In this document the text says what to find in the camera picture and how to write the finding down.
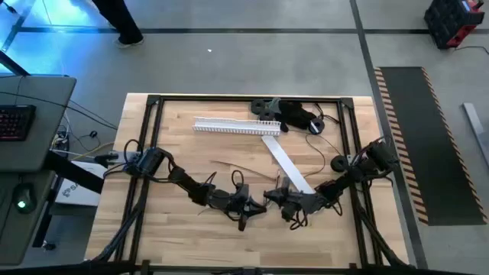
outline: gray floor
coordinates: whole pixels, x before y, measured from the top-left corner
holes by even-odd
[[[12,1],[21,8],[27,0]],[[142,28],[355,28],[346,0],[126,0]],[[7,54],[30,73],[78,79],[72,100],[117,124],[128,92],[270,93],[371,95],[357,34],[146,34],[144,45],[118,50],[115,34],[73,34],[75,28],[108,28],[88,0],[37,0],[24,27],[68,27],[56,33],[19,32]],[[365,29],[426,29],[426,0],[357,0]],[[16,19],[0,9],[0,44]],[[489,28],[489,20],[480,26]],[[468,164],[478,194],[489,209],[489,169],[460,108],[473,102],[489,127],[489,56],[483,50],[439,51],[429,35],[369,34],[375,66],[424,66]],[[489,34],[463,45],[489,47]],[[115,132],[69,112],[78,135]],[[73,149],[83,152],[74,144]],[[82,260],[91,218],[58,218],[48,238],[59,250],[31,249],[23,266]],[[489,226],[419,225],[429,267],[487,273]]]

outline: keyboard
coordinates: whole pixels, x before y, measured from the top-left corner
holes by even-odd
[[[25,141],[36,106],[0,105],[0,141]]]

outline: orange and black striped tape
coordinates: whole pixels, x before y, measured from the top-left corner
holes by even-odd
[[[438,111],[440,112],[440,115],[441,115],[442,120],[443,120],[443,124],[445,126],[445,130],[450,137],[450,141],[452,142],[453,149],[455,149],[458,160],[460,161],[461,168],[464,170],[465,178],[467,179],[468,185],[471,188],[472,195],[474,196],[475,202],[479,206],[479,211],[481,211],[481,214],[482,214],[482,220],[487,224],[488,220],[487,220],[486,214],[484,213],[484,208],[482,207],[481,199],[479,199],[479,196],[477,195],[477,191],[475,191],[474,183],[472,182],[472,178],[468,173],[468,169],[465,166],[464,160],[461,158],[460,150],[458,149],[458,146],[455,143],[455,139],[453,138],[452,131],[450,131],[450,128],[446,123],[445,115],[443,114],[442,107],[440,107],[440,102],[438,100],[438,97],[435,94],[435,90],[433,89],[433,84],[431,83],[431,79],[429,78],[428,73],[426,72],[425,68],[421,68],[421,70],[423,71],[423,75],[425,76],[426,84],[428,84],[429,91],[431,92],[431,95],[433,96],[433,99],[435,100],[436,108],[438,108]]]
[[[390,131],[392,132],[392,138],[396,145],[397,153],[399,154],[400,166],[404,171],[404,180],[409,188],[414,209],[416,210],[418,220],[424,225],[428,225],[428,214],[426,213],[425,204],[421,197],[418,183],[416,182],[414,169],[411,166],[410,155],[407,153],[407,148],[404,144],[403,133],[397,124],[396,112],[394,111],[392,101],[390,100],[389,90],[387,89],[381,69],[375,68],[375,78],[379,85],[379,90],[381,91],[382,103],[384,104],[385,112],[387,113]]]

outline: black metal frame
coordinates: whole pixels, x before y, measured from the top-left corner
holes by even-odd
[[[149,117],[151,115],[151,108],[158,102],[157,114],[154,120],[154,129],[151,137],[150,146],[156,146],[157,136],[159,133],[159,125],[161,122],[161,117],[163,114],[163,106],[165,101],[205,101],[205,102],[251,102],[256,98],[262,98],[264,100],[271,100],[272,97],[269,95],[149,95],[147,97],[146,109],[144,111],[143,124],[141,126],[139,141],[143,144],[145,136],[147,133],[147,127],[149,123]],[[287,97],[282,98],[287,101],[298,101],[298,102],[308,102],[308,103],[328,103],[334,104],[338,110],[338,120],[340,121],[340,132],[342,136],[342,145],[344,154],[349,155],[351,153],[349,142],[348,142],[348,132],[347,125],[345,123],[345,109],[347,108],[348,114],[351,122],[351,133],[353,135],[353,141],[355,145],[355,151],[359,152],[361,149],[360,135],[358,133],[358,126],[355,117],[355,106],[352,98],[323,98],[323,97]],[[134,194],[136,188],[137,179],[131,179],[131,184],[128,190],[128,196],[125,203],[124,216],[127,217],[128,213],[131,211],[131,207],[134,201]],[[149,180],[144,179],[143,186],[141,187],[141,199],[143,199],[143,205],[146,204],[147,191],[149,189]],[[366,188],[366,183],[362,183],[362,189],[364,189],[364,201],[366,212],[370,220],[375,223],[374,220],[374,210],[372,206],[370,192]],[[351,203],[359,202],[358,192],[356,188],[350,188]],[[358,241],[358,253],[360,257],[360,262],[362,267],[368,265],[368,254],[365,244],[364,232],[362,228],[361,219],[356,211],[353,211],[355,220],[355,230]],[[141,231],[143,225],[144,211],[141,212],[138,220],[136,221],[134,227],[134,234],[131,243],[131,253],[129,255],[129,261],[135,263],[139,241],[141,238]],[[374,260],[376,265],[381,265],[381,253],[377,246],[377,243],[372,239]],[[118,250],[116,251],[115,260],[119,261],[122,258],[122,251],[124,248],[124,241],[120,244]],[[172,272],[209,272],[217,270],[228,270],[229,267],[168,267],[168,266],[149,266],[149,271],[172,271]],[[327,273],[344,273],[348,269],[342,268],[264,268],[265,273],[280,273],[280,274],[292,274],[292,273],[310,273],[310,274],[327,274]]]
[[[56,175],[71,180],[74,183],[100,194],[104,185],[104,180],[96,175],[73,164],[71,161],[59,154],[48,151],[44,160],[43,170],[52,170]]]
[[[29,76],[30,74],[24,70],[19,64],[13,61],[7,54],[0,50],[0,63],[5,66],[5,68],[11,70],[14,74],[18,76]]]

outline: person's leg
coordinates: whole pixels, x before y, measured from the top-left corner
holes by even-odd
[[[100,14],[121,34],[120,47],[142,42],[143,35],[132,19],[124,0],[93,0]]]
[[[93,0],[100,14],[117,30],[119,27],[118,17],[115,16],[115,0]]]
[[[143,34],[139,31],[124,0],[114,0],[113,8],[118,22],[118,26],[114,25],[114,27],[121,33],[118,39],[119,42],[122,44],[136,44],[141,42],[143,40]]]

